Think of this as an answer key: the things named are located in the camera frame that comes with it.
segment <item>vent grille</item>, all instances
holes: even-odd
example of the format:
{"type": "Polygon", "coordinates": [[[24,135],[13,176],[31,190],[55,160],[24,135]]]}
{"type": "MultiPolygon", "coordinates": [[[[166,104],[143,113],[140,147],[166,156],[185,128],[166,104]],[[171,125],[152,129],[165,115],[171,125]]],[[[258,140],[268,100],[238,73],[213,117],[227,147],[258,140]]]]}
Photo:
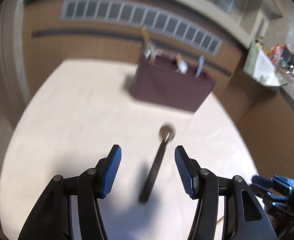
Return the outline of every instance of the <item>vent grille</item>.
{"type": "Polygon", "coordinates": [[[149,30],[170,36],[216,55],[222,40],[180,16],[144,4],[120,0],[65,0],[61,20],[96,20],[149,30]]]}

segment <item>tabletop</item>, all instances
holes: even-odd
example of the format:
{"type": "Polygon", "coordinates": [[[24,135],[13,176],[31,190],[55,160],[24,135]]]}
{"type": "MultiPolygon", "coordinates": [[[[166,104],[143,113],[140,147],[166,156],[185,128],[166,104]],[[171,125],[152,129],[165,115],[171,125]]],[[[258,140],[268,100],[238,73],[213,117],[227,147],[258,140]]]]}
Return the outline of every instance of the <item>tabletop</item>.
{"type": "MultiPolygon", "coordinates": [[[[0,219],[17,239],[38,197],[56,174],[78,176],[109,153],[122,160],[111,193],[99,206],[109,240],[188,238],[197,200],[185,193],[174,160],[183,145],[190,158],[217,176],[257,170],[234,123],[211,93],[196,113],[137,101],[130,86],[137,65],[66,60],[23,113],[7,149],[0,179],[0,219]],[[160,145],[159,128],[175,127],[147,204],[138,197],[160,145]]],[[[219,197],[218,218],[223,216],[219,197]]],[[[222,224],[216,237],[221,239],[222,224]]]]}

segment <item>blue gripper pad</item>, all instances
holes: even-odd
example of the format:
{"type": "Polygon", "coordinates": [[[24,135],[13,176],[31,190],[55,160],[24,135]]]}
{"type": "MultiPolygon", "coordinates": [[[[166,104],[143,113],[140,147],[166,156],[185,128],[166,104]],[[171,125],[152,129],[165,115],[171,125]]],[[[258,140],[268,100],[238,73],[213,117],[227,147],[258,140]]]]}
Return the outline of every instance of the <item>blue gripper pad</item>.
{"type": "Polygon", "coordinates": [[[182,146],[178,146],[175,150],[175,161],[185,192],[193,198],[198,192],[199,177],[182,146]]]}
{"type": "Polygon", "coordinates": [[[103,164],[102,170],[106,169],[103,175],[103,187],[102,196],[105,198],[111,191],[111,187],[114,184],[114,180],[117,174],[117,170],[121,160],[121,148],[119,145],[114,145],[111,149],[105,163],[103,164]]]}

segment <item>red object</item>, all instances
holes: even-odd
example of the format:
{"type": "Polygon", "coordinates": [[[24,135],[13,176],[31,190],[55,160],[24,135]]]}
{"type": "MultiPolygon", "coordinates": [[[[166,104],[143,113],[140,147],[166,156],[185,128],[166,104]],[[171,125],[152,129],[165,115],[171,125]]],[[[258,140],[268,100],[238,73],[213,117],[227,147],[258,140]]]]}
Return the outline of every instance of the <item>red object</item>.
{"type": "Polygon", "coordinates": [[[196,112],[215,87],[216,81],[197,65],[186,62],[186,74],[177,72],[175,55],[157,56],[154,64],[143,59],[138,64],[131,94],[134,98],[159,105],[196,112]]]}

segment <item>vent slat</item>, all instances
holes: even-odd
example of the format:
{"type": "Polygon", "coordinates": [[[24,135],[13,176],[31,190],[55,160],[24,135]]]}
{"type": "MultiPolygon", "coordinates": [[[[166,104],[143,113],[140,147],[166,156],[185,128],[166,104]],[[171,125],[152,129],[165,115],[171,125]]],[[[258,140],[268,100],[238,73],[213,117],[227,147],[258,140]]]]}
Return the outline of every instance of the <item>vent slat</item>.
{"type": "Polygon", "coordinates": [[[169,36],[214,56],[223,43],[202,27],[164,9],[122,0],[65,0],[61,20],[119,22],[169,36]]]}

